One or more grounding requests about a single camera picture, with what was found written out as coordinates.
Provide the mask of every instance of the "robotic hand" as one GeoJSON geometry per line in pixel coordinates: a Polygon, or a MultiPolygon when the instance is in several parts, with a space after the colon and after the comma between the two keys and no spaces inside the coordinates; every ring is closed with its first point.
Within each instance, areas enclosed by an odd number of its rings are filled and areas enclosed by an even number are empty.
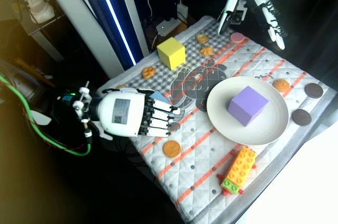
{"type": "Polygon", "coordinates": [[[218,34],[223,34],[230,24],[240,24],[245,19],[247,9],[255,13],[261,29],[266,32],[271,40],[283,50],[285,49],[283,37],[287,36],[285,30],[278,25],[271,0],[228,0],[218,27],[218,34]]]}
{"type": "Polygon", "coordinates": [[[93,99],[87,86],[80,88],[82,96],[73,108],[83,123],[91,120],[100,137],[107,140],[112,135],[168,137],[170,123],[181,113],[179,108],[151,98],[152,90],[108,89],[103,98],[93,99]]]}

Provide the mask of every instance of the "light strip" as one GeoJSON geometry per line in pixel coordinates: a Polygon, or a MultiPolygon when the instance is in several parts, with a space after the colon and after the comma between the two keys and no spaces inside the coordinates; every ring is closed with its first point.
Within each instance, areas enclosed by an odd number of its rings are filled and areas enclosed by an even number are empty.
{"type": "Polygon", "coordinates": [[[120,32],[120,35],[121,35],[121,37],[122,37],[122,40],[123,40],[123,42],[124,42],[124,44],[125,44],[125,46],[126,46],[126,48],[127,48],[127,51],[128,51],[128,53],[129,53],[129,56],[130,56],[130,58],[131,58],[131,60],[132,60],[132,62],[133,62],[133,65],[136,65],[136,62],[135,62],[135,59],[134,59],[134,57],[133,57],[132,51],[131,51],[130,48],[129,48],[129,45],[128,45],[127,40],[126,40],[126,37],[125,37],[125,35],[124,35],[123,31],[122,31],[122,28],[121,28],[121,26],[120,26],[120,23],[118,22],[118,19],[117,19],[117,17],[116,17],[115,11],[114,11],[114,9],[113,9],[113,7],[112,7],[112,4],[111,4],[110,0],[106,0],[106,3],[107,3],[107,5],[108,5],[108,7],[109,7],[110,13],[111,13],[111,15],[112,15],[114,21],[115,21],[115,24],[116,24],[116,26],[117,26],[117,29],[118,29],[118,31],[120,32]]]}

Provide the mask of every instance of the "purple cube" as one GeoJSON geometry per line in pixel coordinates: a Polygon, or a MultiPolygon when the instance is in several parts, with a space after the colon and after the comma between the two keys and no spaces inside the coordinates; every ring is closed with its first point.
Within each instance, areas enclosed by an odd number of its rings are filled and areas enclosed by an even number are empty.
{"type": "Polygon", "coordinates": [[[268,102],[268,99],[247,86],[231,100],[228,112],[247,126],[262,112],[268,102]]]}

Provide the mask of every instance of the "green wire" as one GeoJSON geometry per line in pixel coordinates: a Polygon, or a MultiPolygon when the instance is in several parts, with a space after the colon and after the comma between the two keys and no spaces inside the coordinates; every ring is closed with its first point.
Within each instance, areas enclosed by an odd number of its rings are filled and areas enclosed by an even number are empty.
{"type": "Polygon", "coordinates": [[[25,99],[25,97],[24,97],[24,96],[23,96],[16,88],[14,88],[14,87],[13,87],[13,86],[12,86],[12,85],[4,78],[4,77],[2,77],[1,75],[0,75],[0,81],[2,81],[3,83],[5,83],[6,87],[8,87],[13,93],[15,93],[15,94],[19,97],[20,101],[22,102],[23,106],[24,106],[25,109],[26,109],[27,115],[28,115],[28,117],[29,117],[29,119],[30,119],[30,121],[31,121],[31,125],[32,125],[33,129],[36,131],[36,133],[37,133],[41,138],[43,138],[45,141],[47,141],[48,143],[52,144],[53,146],[56,146],[56,147],[58,147],[58,148],[60,148],[60,149],[62,149],[62,150],[65,150],[65,151],[68,152],[68,153],[71,153],[71,154],[74,154],[74,155],[77,155],[77,156],[85,156],[85,155],[87,155],[87,154],[90,152],[90,144],[87,145],[87,151],[86,151],[86,152],[84,152],[84,153],[78,153],[78,152],[76,152],[76,151],[69,150],[69,149],[67,149],[66,147],[60,145],[59,143],[57,143],[57,142],[51,140],[50,138],[46,137],[46,136],[40,131],[40,129],[32,122],[32,121],[34,121],[34,118],[33,118],[33,116],[32,116],[32,112],[31,112],[30,106],[29,106],[27,100],[25,99]]]}

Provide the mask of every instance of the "white plate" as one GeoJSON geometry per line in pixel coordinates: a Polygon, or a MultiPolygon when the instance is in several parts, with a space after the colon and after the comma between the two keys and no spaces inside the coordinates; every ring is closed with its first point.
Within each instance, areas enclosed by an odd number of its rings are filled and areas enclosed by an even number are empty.
{"type": "Polygon", "coordinates": [[[289,122],[284,98],[270,84],[251,77],[232,77],[218,83],[206,103],[208,116],[214,127],[226,138],[243,145],[264,145],[278,139],[289,122]],[[261,114],[249,125],[242,125],[228,111],[228,106],[246,86],[269,100],[261,114]]]}

